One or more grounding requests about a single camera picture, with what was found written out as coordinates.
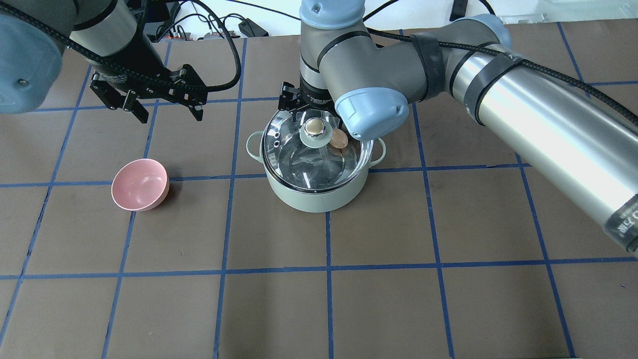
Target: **wire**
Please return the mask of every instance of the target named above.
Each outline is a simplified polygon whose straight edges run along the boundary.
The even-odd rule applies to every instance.
[[[298,18],[298,17],[296,17],[296,16],[292,16],[292,15],[290,15],[290,14],[287,14],[287,13],[285,13],[285,12],[281,12],[281,11],[279,11],[279,10],[274,10],[274,9],[266,8],[266,7],[261,6],[261,5],[251,4],[251,3],[245,3],[244,1],[239,1],[239,0],[226,0],[226,1],[230,1],[231,3],[238,3],[238,4],[244,4],[244,5],[252,6],[252,7],[255,7],[255,8],[259,8],[259,9],[263,9],[263,10],[271,11],[271,12],[274,12],[274,13],[278,13],[278,14],[280,14],[280,15],[284,15],[284,16],[290,17],[291,19],[301,20],[300,18]]]
[[[206,4],[204,4],[200,0],[190,0],[190,1],[193,1],[197,5],[201,6],[204,10],[206,10],[206,12],[210,13],[216,20],[219,20],[219,17],[208,6],[206,6]],[[18,18],[19,20],[27,22],[28,24],[39,29],[46,35],[49,35],[53,40],[57,40],[61,42],[63,45],[70,47],[71,49],[77,51],[80,55],[86,57],[87,59],[95,63],[98,63],[100,65],[107,66],[114,71],[117,71],[123,75],[126,75],[132,79],[143,82],[150,86],[156,86],[158,88],[180,89],[185,91],[216,92],[216,91],[223,91],[223,90],[232,88],[239,82],[239,77],[241,76],[241,60],[239,58],[239,54],[237,53],[237,48],[235,47],[235,43],[233,42],[233,40],[230,38],[230,35],[228,34],[228,30],[226,29],[226,27],[223,27],[223,24],[222,24],[222,30],[227,37],[226,40],[228,41],[230,45],[230,50],[232,51],[233,57],[235,59],[235,76],[233,77],[232,80],[230,80],[229,82],[225,84],[215,85],[215,86],[200,86],[200,85],[188,85],[188,84],[174,84],[166,80],[146,76],[137,71],[130,70],[129,68],[126,68],[107,58],[97,55],[95,52],[71,40],[68,36],[60,33],[58,30],[55,30],[49,25],[44,24],[42,21],[30,16],[29,14],[22,12],[21,10],[16,9],[15,7],[7,4],[6,2],[2,0],[0,0],[0,10],[5,11],[7,14],[15,18]]]
[[[408,42],[410,42],[412,40],[409,36],[386,33],[385,31],[379,31],[379,30],[374,30],[374,29],[368,29],[368,31],[371,34],[375,34],[375,35],[386,37],[386,38],[392,38],[392,39],[395,39],[395,40],[408,41]],[[488,49],[486,47],[467,45],[467,44],[464,44],[464,43],[439,42],[439,46],[440,47],[446,47],[446,48],[449,48],[449,49],[459,49],[459,50],[480,52],[482,54],[487,54],[487,55],[490,55],[490,56],[497,56],[499,54],[502,54],[502,52],[498,51],[498,50]],[[593,86],[591,86],[591,85],[589,85],[589,84],[587,84],[587,83],[585,83],[583,81],[580,81],[578,79],[575,79],[575,78],[573,78],[573,77],[571,77],[569,75],[565,75],[564,73],[558,72],[556,70],[552,70],[552,69],[550,69],[548,67],[539,65],[539,64],[534,63],[534,62],[532,62],[530,60],[527,60],[527,59],[524,59],[523,61],[521,61],[521,65],[523,65],[524,67],[527,67],[527,68],[529,68],[531,70],[535,70],[535,71],[543,73],[545,75],[554,77],[555,79],[558,79],[560,81],[566,82],[567,84],[573,85],[574,87],[577,87],[577,88],[579,88],[579,89],[591,94],[595,98],[598,98],[600,101],[605,103],[607,106],[609,106],[612,109],[614,109],[614,111],[618,112],[623,117],[627,118],[629,120],[629,122],[631,122],[635,126],[638,126],[638,116],[636,116],[636,114],[634,114],[632,111],[627,109],[625,106],[623,106],[622,104],[620,104],[619,102],[617,102],[613,98],[607,96],[605,93],[603,93],[602,91],[598,90],[597,88],[594,88]]]
[[[263,6],[254,5],[254,4],[250,4],[250,3],[245,3],[243,1],[237,1],[237,0],[227,0],[227,1],[254,6],[254,7],[261,8],[261,9],[268,10],[268,11],[272,11],[272,12],[275,12],[275,13],[280,13],[282,15],[286,15],[287,17],[291,17],[293,19],[300,20],[299,18],[294,17],[292,15],[288,15],[286,13],[282,13],[281,11],[268,9],[268,8],[263,7]],[[487,10],[489,11],[490,14],[494,15],[494,9],[487,2],[487,0],[479,0],[479,1],[487,8]],[[391,4],[392,4],[392,2],[388,1],[388,2],[384,3],[383,5],[381,5],[379,7],[378,11],[377,11],[377,9],[375,9],[370,14],[368,14],[366,16],[368,18],[370,18],[373,15],[375,15],[376,13],[378,13],[379,11],[381,11],[383,8],[388,7]],[[395,40],[408,41],[408,42],[410,42],[412,40],[412,39],[410,39],[409,36],[403,36],[403,35],[399,35],[399,34],[387,33],[385,31],[379,31],[379,30],[371,29],[369,27],[367,28],[367,30],[371,34],[375,34],[375,35],[382,36],[382,37],[385,37],[385,38],[392,38],[392,39],[395,39]],[[439,46],[447,47],[447,48],[451,48],[451,49],[460,49],[460,50],[481,52],[483,54],[488,54],[488,55],[492,55],[492,56],[497,56],[498,54],[501,54],[501,52],[497,51],[497,50],[487,49],[485,47],[466,45],[466,44],[462,44],[462,43],[439,42]],[[544,74],[546,74],[548,76],[554,77],[555,79],[558,79],[560,81],[566,82],[567,84],[574,85],[575,87],[577,87],[577,88],[579,88],[579,89],[591,94],[595,98],[598,98],[600,101],[603,101],[603,103],[605,103],[606,105],[608,105],[609,107],[614,109],[616,112],[618,112],[621,115],[623,115],[625,118],[627,118],[635,126],[638,126],[638,116],[636,116],[632,111],[627,109],[622,104],[618,103],[613,98],[607,96],[605,93],[601,92],[597,88],[594,88],[593,86],[591,86],[591,85],[589,85],[589,84],[587,84],[587,83],[585,83],[583,81],[577,80],[577,79],[575,79],[575,78],[573,78],[571,76],[565,75],[564,73],[558,72],[556,70],[552,70],[552,69],[550,69],[548,67],[544,67],[542,65],[536,64],[536,63],[534,63],[532,61],[529,61],[529,60],[521,61],[521,65],[523,65],[523,66],[525,66],[525,67],[527,67],[527,68],[529,68],[531,70],[535,70],[537,72],[544,73]]]
[[[487,11],[488,11],[490,14],[492,14],[492,15],[496,15],[496,14],[494,13],[494,9],[492,8],[492,5],[490,5],[490,4],[487,2],[487,0],[478,0],[478,1],[486,7]]]
[[[371,17],[375,16],[377,13],[379,13],[379,11],[385,9],[386,7],[396,3],[399,0],[390,0],[387,1],[386,3],[382,4],[381,6],[379,6],[378,8],[372,10],[369,14],[367,14],[366,16],[363,17],[363,21],[366,21],[367,19],[370,19]]]
[[[184,20],[188,19],[189,17],[192,17],[192,16],[203,17],[203,18],[205,18],[205,19],[207,19],[207,20],[208,20],[208,18],[207,18],[206,16],[204,16],[204,15],[202,15],[202,14],[200,14],[200,13],[191,13],[191,14],[188,14],[188,15],[184,16],[183,18],[181,18],[181,19],[179,19],[179,20],[177,20],[177,21],[173,22],[173,24],[172,24],[171,26],[169,26],[169,27],[168,27],[168,29],[166,29],[166,30],[165,30],[165,31],[161,34],[161,36],[157,36],[157,37],[156,37],[155,42],[160,42],[160,40],[161,40],[161,39],[163,39],[163,38],[164,38],[164,36],[166,36],[166,34],[167,34],[167,33],[168,33],[171,29],[173,29],[173,28],[174,28],[174,29],[175,29],[175,31],[177,32],[178,30],[177,30],[176,26],[181,27],[181,26],[180,26],[180,25],[178,25],[178,24],[179,24],[180,22],[182,22],[182,21],[184,21]],[[208,23],[208,25],[209,25],[209,28],[212,30],[212,27],[211,27],[211,23],[210,23],[210,22]]]

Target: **pot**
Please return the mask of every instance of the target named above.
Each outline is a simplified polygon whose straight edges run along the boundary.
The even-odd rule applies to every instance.
[[[348,204],[366,183],[375,140],[357,141],[339,149],[330,144],[341,120],[327,111],[308,110],[292,114],[278,111],[264,131],[248,137],[246,151],[263,164],[275,194],[287,205],[305,212],[328,212]],[[260,139],[259,154],[250,151]]]

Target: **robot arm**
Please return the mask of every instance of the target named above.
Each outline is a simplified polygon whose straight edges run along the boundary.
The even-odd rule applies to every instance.
[[[149,114],[138,99],[164,98],[187,106],[201,121],[208,92],[204,90],[204,83],[190,65],[183,65],[174,72],[164,67],[124,0],[59,0],[54,6],[39,0],[4,0],[3,3],[69,36],[111,63],[153,79],[182,85],[157,86],[89,60],[96,70],[91,89],[109,109],[124,109],[146,123]],[[64,45],[2,10],[0,28],[4,34],[0,38],[3,49],[0,91],[4,93],[0,96],[0,112],[32,111],[44,101],[60,72]],[[183,85],[199,89],[185,90]]]
[[[361,21],[363,11],[363,1],[303,0],[300,94],[306,103],[333,105],[350,134],[368,140],[401,125],[408,103],[446,91],[638,256],[634,124],[518,66],[522,57],[508,49],[508,32],[496,17],[458,20],[411,43],[377,49]],[[433,38],[504,54],[439,48]]]

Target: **blue grid line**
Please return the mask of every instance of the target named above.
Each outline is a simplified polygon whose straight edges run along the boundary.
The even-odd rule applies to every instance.
[[[53,182],[53,186],[110,186],[112,183],[113,181]]]
[[[412,113],[414,116],[414,127],[417,133],[417,144],[419,145],[419,157],[421,159],[421,167],[423,172],[423,184],[426,190],[427,214],[430,220],[430,230],[432,233],[432,245],[434,247],[434,258],[436,260],[436,274],[439,282],[439,292],[441,293],[441,308],[443,310],[443,322],[445,324],[445,336],[447,338],[447,349],[452,359],[454,356],[454,344],[452,342],[452,330],[450,328],[450,316],[447,308],[447,296],[445,295],[445,283],[443,281],[443,268],[441,267],[441,255],[438,249],[438,239],[436,237],[436,224],[434,222],[434,211],[432,207],[432,197],[430,193],[430,184],[427,177],[426,157],[423,152],[423,142],[421,140],[421,127],[419,125],[419,112],[416,103],[412,103]]]
[[[183,181],[206,181],[206,180],[229,180],[231,176],[190,176],[190,177],[171,177],[171,182],[183,182]]]
[[[164,55],[164,67],[168,66],[168,57],[170,56],[170,46],[172,42],[168,42],[166,47],[166,54]],[[149,150],[151,149],[151,139],[153,137],[153,130],[155,129],[155,119],[158,115],[158,106],[160,105],[159,98],[155,99],[153,107],[153,117],[151,118],[151,124],[149,125],[149,135],[146,138],[146,147],[144,148],[144,158],[149,158]]]
[[[523,167],[531,167],[530,164],[523,163]],[[456,171],[461,169],[492,169],[492,168],[518,168],[518,164],[502,164],[502,165],[460,165],[460,166],[435,166],[426,167],[427,171]],[[398,167],[398,168],[381,168],[370,169],[370,173],[388,173],[388,172],[418,172],[423,171],[422,167]],[[170,181],[205,181],[205,180],[229,180],[232,176],[229,174],[221,174],[219,176],[185,176],[185,177],[171,177]],[[265,173],[252,173],[252,174],[236,174],[237,178],[265,178]],[[53,182],[53,186],[103,186],[111,185],[113,181],[65,181],[65,182]],[[49,182],[42,183],[2,183],[0,188],[11,187],[46,187],[49,186]]]
[[[334,359],[334,327],[332,325],[332,235],[330,233],[330,212],[325,213],[325,265],[326,293],[328,305],[328,358]]]
[[[295,273],[300,271],[326,271],[326,266],[310,266],[310,267],[277,267],[277,268],[246,268],[246,269],[227,269],[226,274],[259,274],[259,273]]]
[[[254,98],[243,98],[242,102],[253,102],[253,101],[277,101],[279,97],[254,97]]]
[[[590,86],[638,85],[638,81],[590,82]]]
[[[418,172],[423,171],[421,167],[404,167],[404,168],[372,168],[370,173],[389,173],[389,172]]]
[[[545,261],[486,261],[486,262],[449,262],[449,263],[398,263],[398,264],[347,264],[341,266],[307,266],[307,267],[274,267],[274,268],[242,268],[227,269],[227,275],[259,274],[259,273],[297,273],[316,271],[363,271],[363,270],[404,270],[438,268],[476,268],[476,267],[507,267],[507,266],[542,266],[550,264],[587,264],[587,263],[627,263],[638,262],[635,257],[596,257],[596,258],[565,258]],[[221,270],[186,270],[186,271],[135,271],[124,272],[122,277],[180,277],[190,275],[217,275]],[[119,273],[51,273],[26,274],[24,279],[77,279],[77,278],[117,278]],[[0,280],[18,279],[20,275],[0,275]]]
[[[607,257],[607,258],[578,258],[578,259],[550,259],[551,264],[581,264],[581,263],[621,263],[637,262],[636,257]]]
[[[117,278],[118,273],[54,273],[27,274],[24,279]]]
[[[518,153],[516,154],[516,159],[520,164],[522,163],[521,156]],[[571,335],[569,334],[569,327],[567,326],[567,320],[565,319],[565,313],[563,312],[563,306],[561,304],[560,295],[558,294],[558,288],[556,287],[554,272],[552,271],[552,266],[549,261],[549,255],[547,254],[547,247],[545,247],[545,239],[543,239],[543,233],[540,229],[540,222],[538,221],[536,207],[534,206],[534,200],[531,196],[530,184],[527,181],[527,175],[525,175],[525,168],[523,166],[520,167],[520,171],[521,171],[521,178],[523,179],[523,185],[525,187],[525,193],[527,195],[527,200],[530,203],[531,215],[532,215],[532,218],[534,219],[534,226],[536,227],[538,242],[540,243],[540,249],[543,252],[543,259],[545,261],[545,267],[547,268],[547,276],[549,277],[549,283],[552,287],[554,300],[556,301],[556,309],[558,311],[558,316],[560,318],[561,326],[563,327],[563,334],[565,336],[567,349],[569,350],[570,357],[575,358],[576,354],[574,351],[574,344],[572,343],[572,338],[571,338]]]
[[[226,230],[224,233],[224,251],[221,259],[221,276],[219,278],[219,295],[217,301],[217,318],[215,320],[215,336],[213,339],[212,357],[217,359],[219,355],[219,338],[221,335],[221,315],[224,304],[224,289],[226,287],[226,267],[228,265],[228,243],[230,241],[230,223],[233,210],[233,196],[235,192],[235,172],[237,170],[237,147],[239,145],[239,122],[241,120],[241,103],[244,91],[244,74],[246,73],[246,48],[248,41],[244,39],[241,54],[241,76],[239,77],[239,90],[237,94],[237,114],[235,118],[235,143],[233,146],[233,162],[230,172],[230,186],[228,189],[228,208],[226,210]]]
[[[108,317],[107,334],[104,337],[104,346],[102,347],[102,359],[106,359],[108,353],[108,345],[111,341],[111,333],[113,331],[113,322],[115,321],[115,312],[119,301],[119,293],[122,289],[122,278],[124,267],[126,266],[126,258],[128,257],[128,247],[131,243],[131,235],[133,234],[133,224],[135,223],[136,212],[131,212],[128,221],[128,230],[126,231],[126,240],[124,241],[124,250],[122,251],[122,261],[120,262],[119,273],[117,274],[117,284],[115,285],[115,294],[113,295],[113,305],[111,306],[111,314]]]
[[[531,167],[530,164],[521,164],[523,167]],[[456,171],[461,169],[490,169],[490,168],[518,168],[519,164],[501,164],[501,165],[458,165],[458,166],[432,166],[426,167],[427,171]]]
[[[560,36],[563,38],[563,43],[565,44],[565,48],[567,49],[567,53],[569,54],[569,58],[572,60],[572,64],[574,65],[574,69],[576,70],[576,75],[578,75],[578,79],[580,81],[585,81],[582,77],[581,74],[581,69],[578,67],[578,63],[576,62],[576,57],[574,57],[574,53],[572,52],[572,48],[569,45],[569,42],[567,41],[567,37],[565,36],[565,32],[563,30],[563,26],[561,25],[560,22],[556,23],[556,26],[558,26],[558,31],[560,31]],[[585,92],[585,95],[588,98],[591,98],[591,95],[589,92]]]
[[[279,100],[279,97],[252,97],[252,98],[243,98],[242,102],[255,102],[255,101],[276,101]],[[160,99],[156,100],[157,106],[174,106],[179,105],[179,103],[166,102],[161,101]],[[216,100],[207,100],[206,103],[226,103],[226,102],[237,102],[236,98],[219,98]],[[156,105],[155,102],[147,102],[143,103],[144,107],[154,107]],[[33,112],[57,112],[57,111],[83,111],[83,110],[103,110],[107,109],[104,105],[97,106],[77,106],[77,107],[49,107],[46,109],[35,109]]]
[[[166,54],[164,56],[164,66],[168,64],[168,57],[170,56],[170,42],[168,43]],[[149,134],[146,138],[146,145],[144,148],[144,158],[148,157],[149,148],[151,146],[151,139],[153,128],[155,124],[155,118],[158,113],[159,100],[155,100],[152,106],[154,106],[153,116],[151,124],[149,126]],[[119,293],[122,288],[122,278],[124,277],[124,267],[126,266],[126,258],[128,257],[128,247],[131,243],[131,235],[133,234],[133,224],[135,223],[136,212],[131,212],[131,217],[128,222],[128,230],[126,231],[126,239],[124,241],[124,250],[122,251],[122,261],[120,262],[119,273],[117,274],[117,284],[115,285],[115,294],[113,295],[113,305],[111,306],[111,313],[108,318],[107,334],[104,338],[104,346],[102,347],[102,359],[106,359],[108,353],[108,345],[111,340],[111,333],[113,330],[113,322],[115,321],[115,312],[117,311],[117,303],[119,302]]]
[[[0,188],[13,188],[13,187],[48,187],[51,183],[5,183],[0,185]]]
[[[80,101],[82,101],[82,95],[84,94],[84,88],[89,80],[89,76],[91,74],[92,66],[89,65],[86,70],[86,75],[84,76],[84,82],[82,84],[82,89],[80,90],[80,94],[78,95],[78,100],[75,102],[75,107],[80,105]],[[69,120],[68,128],[66,129],[66,134],[64,135],[64,141],[62,142],[62,146],[60,148],[60,154],[57,156],[56,167],[51,174],[51,181],[47,188],[47,194],[44,198],[44,202],[42,204],[42,209],[40,210],[40,215],[38,215],[38,221],[36,222],[35,228],[33,229],[33,235],[31,236],[31,241],[29,242],[29,249],[27,250],[26,258],[22,263],[22,271],[20,272],[20,277],[15,285],[15,290],[13,291],[13,296],[11,297],[11,303],[9,304],[9,309],[7,310],[6,317],[4,318],[4,323],[2,326],[2,330],[0,331],[0,346],[2,346],[4,336],[6,335],[7,327],[9,326],[9,320],[11,319],[11,314],[13,313],[13,308],[15,308],[15,302],[18,298],[18,293],[20,292],[20,288],[22,287],[22,283],[24,281],[24,275],[27,271],[27,266],[29,266],[29,261],[31,260],[31,253],[33,253],[33,248],[36,244],[36,239],[38,238],[38,233],[40,231],[40,226],[42,224],[42,218],[44,217],[44,212],[47,209],[48,199],[51,196],[51,190],[53,189],[53,183],[56,180],[57,172],[60,168],[60,164],[62,163],[62,157],[64,156],[64,151],[66,149],[66,145],[69,141],[69,136],[71,135],[71,129],[73,128],[73,123],[75,122],[75,117],[77,116],[77,109],[73,111],[71,115],[71,119]]]
[[[180,271],[134,271],[122,273],[123,277],[188,277],[192,275],[217,275],[221,274],[221,270],[180,270]]]

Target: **bowl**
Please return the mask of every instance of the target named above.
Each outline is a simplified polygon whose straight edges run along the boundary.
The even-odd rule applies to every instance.
[[[148,211],[168,194],[168,174],[161,163],[141,158],[122,167],[111,185],[111,196],[127,211]]]

